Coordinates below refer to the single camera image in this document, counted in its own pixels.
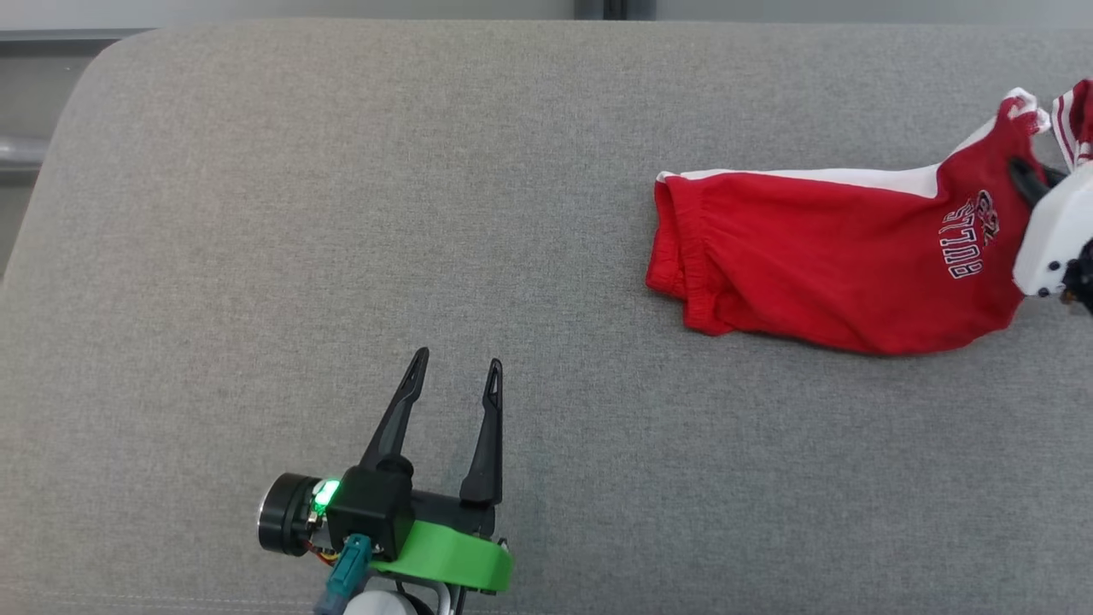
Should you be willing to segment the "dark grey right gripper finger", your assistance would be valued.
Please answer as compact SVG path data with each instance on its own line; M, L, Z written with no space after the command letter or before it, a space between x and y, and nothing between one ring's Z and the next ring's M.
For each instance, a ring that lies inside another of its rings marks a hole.
M1050 165L1034 165L1022 159L1008 159L1008 178L1027 206L1036 206L1041 200L1063 179L1068 173L1058 170Z

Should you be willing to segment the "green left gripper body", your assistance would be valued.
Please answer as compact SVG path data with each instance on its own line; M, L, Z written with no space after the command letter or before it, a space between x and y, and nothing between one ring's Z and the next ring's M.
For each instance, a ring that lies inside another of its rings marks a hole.
M406 472L285 472L259 507L259 544L318 557L329 567L326 595L359 595L372 576L496 595L512 584L514 558L492 537L494 509L415 490Z

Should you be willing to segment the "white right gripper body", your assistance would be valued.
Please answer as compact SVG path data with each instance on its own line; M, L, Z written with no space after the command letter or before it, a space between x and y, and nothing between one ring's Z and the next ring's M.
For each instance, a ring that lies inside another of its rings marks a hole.
M1014 263L1024 296L1057 296L1092 311L1092 170L1081 163L1036 206Z

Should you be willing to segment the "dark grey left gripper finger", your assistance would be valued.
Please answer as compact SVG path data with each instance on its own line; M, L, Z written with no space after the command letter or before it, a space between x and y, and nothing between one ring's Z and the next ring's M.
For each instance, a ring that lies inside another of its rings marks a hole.
M424 388L428 359L427 347L415 351L398 388L395 389L393 400L383 413L379 426L360 459L360 466L378 470L384 460L402 458L407 425L410 413Z
M469 471L459 498L473 507L495 507L503 499L504 372L502 360L489 362L482 393L484 412Z

